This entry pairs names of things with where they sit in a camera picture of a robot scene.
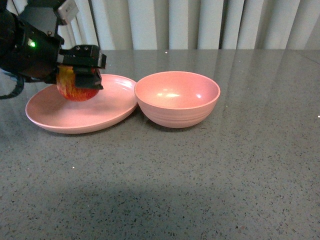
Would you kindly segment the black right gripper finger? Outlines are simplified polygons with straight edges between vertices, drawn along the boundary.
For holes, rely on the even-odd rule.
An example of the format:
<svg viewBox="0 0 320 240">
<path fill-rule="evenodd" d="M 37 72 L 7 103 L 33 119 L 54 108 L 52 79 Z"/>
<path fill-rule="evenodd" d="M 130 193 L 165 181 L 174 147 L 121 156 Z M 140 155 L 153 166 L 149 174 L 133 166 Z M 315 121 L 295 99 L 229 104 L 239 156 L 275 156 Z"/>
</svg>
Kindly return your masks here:
<svg viewBox="0 0 320 240">
<path fill-rule="evenodd" d="M 103 90 L 102 77 L 98 68 L 74 67 L 75 87 L 80 89 Z"/>
</svg>

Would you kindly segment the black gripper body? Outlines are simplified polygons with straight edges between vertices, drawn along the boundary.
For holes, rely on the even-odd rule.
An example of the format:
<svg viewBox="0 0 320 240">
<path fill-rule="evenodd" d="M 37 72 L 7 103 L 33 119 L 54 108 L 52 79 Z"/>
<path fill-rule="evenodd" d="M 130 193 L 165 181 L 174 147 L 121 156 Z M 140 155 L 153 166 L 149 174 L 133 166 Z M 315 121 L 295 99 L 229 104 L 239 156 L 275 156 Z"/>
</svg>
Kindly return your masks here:
<svg viewBox="0 0 320 240">
<path fill-rule="evenodd" d="M 58 4 L 28 4 L 20 15 L 0 6 L 0 67 L 26 82 L 56 83 L 64 39 Z"/>
</svg>

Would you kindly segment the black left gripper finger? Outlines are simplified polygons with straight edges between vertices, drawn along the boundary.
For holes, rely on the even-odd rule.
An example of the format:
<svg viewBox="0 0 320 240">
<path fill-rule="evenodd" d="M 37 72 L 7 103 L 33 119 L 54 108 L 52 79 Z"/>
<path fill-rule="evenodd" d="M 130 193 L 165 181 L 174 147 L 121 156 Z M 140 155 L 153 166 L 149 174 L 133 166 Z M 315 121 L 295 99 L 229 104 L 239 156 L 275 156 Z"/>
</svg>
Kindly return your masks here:
<svg viewBox="0 0 320 240">
<path fill-rule="evenodd" d="M 59 51 L 59 63 L 68 66 L 82 66 L 104 69 L 107 56 L 97 45 L 76 45 Z"/>
</svg>

